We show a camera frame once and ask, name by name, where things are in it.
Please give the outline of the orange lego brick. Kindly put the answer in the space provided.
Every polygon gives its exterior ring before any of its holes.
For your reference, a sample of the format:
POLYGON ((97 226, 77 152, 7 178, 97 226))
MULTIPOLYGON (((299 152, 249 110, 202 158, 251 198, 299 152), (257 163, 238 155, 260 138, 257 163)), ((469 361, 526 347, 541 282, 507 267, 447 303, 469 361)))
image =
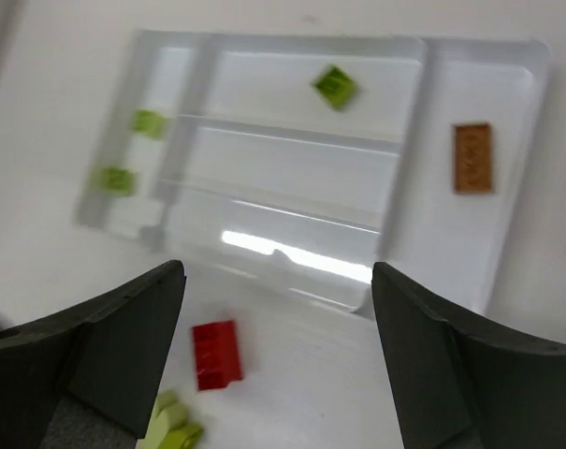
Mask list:
POLYGON ((453 125, 453 183, 457 194, 490 194, 493 186, 493 129, 490 123, 453 125))

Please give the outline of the dark green square lego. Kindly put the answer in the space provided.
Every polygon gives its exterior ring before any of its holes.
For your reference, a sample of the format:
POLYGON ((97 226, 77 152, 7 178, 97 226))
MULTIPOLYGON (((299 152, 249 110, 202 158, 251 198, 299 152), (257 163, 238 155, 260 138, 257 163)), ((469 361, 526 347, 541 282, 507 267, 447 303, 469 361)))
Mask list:
POLYGON ((311 86, 334 110, 346 109, 359 93, 356 82, 337 65, 327 65, 312 80, 311 86))

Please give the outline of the lime green square lego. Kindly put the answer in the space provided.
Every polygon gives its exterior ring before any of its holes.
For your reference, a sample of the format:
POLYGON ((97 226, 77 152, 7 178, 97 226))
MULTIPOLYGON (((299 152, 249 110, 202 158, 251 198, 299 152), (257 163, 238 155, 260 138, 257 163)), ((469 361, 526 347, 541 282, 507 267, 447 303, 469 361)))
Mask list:
POLYGON ((100 167, 94 175, 94 185, 102 191, 131 196, 136 191, 136 173, 122 167, 100 167))
POLYGON ((134 113, 131 129, 146 138, 160 140, 167 129, 167 117, 154 110, 138 109, 134 113))

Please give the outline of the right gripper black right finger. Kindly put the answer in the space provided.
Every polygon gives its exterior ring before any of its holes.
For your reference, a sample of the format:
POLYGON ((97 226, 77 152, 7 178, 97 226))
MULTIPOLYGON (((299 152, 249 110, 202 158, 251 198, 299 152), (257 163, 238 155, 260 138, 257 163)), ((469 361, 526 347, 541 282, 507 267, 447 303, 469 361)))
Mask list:
POLYGON ((566 448, 566 344, 503 326, 385 262, 371 292, 406 448, 566 448))

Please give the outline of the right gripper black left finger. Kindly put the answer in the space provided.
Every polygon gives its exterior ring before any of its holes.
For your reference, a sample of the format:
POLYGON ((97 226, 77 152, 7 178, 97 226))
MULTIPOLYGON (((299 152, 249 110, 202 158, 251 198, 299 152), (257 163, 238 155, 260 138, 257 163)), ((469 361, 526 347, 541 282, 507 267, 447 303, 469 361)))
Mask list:
POLYGON ((145 437, 186 276, 170 260, 105 294, 0 328, 0 448, 133 448, 145 437))

